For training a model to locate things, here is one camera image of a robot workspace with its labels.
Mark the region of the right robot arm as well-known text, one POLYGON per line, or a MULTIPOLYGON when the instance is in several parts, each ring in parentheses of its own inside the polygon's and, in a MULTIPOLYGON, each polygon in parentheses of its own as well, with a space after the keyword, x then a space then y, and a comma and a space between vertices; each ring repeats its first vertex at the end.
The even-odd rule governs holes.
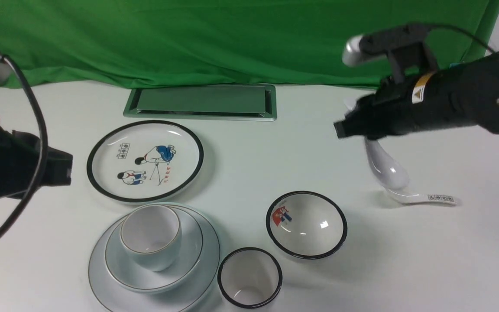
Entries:
POLYGON ((439 71, 388 81, 360 97, 343 120, 338 138, 369 140, 479 126, 499 134, 499 51, 439 71))

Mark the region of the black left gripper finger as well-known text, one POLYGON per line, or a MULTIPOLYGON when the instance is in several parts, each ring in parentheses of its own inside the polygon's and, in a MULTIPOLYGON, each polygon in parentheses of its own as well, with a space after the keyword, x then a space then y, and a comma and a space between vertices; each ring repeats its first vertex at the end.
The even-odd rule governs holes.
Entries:
POLYGON ((71 185, 72 165, 73 156, 71 154, 50 147, 44 170, 44 186, 71 185))

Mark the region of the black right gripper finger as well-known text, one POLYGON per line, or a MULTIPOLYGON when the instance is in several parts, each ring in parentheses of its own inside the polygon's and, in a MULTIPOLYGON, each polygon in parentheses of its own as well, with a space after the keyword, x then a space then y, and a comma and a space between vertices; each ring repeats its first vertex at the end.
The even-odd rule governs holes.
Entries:
POLYGON ((348 107, 343 120, 334 122, 334 129, 338 139, 352 136, 364 136, 365 124, 359 105, 348 107))

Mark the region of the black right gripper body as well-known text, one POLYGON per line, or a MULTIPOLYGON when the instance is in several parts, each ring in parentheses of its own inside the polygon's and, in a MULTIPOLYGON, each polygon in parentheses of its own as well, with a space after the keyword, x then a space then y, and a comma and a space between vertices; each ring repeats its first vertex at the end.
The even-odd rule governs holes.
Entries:
POLYGON ((422 101, 412 100, 410 91, 388 101, 376 94, 360 110, 370 140, 472 126, 499 135, 499 57, 435 73, 422 101))

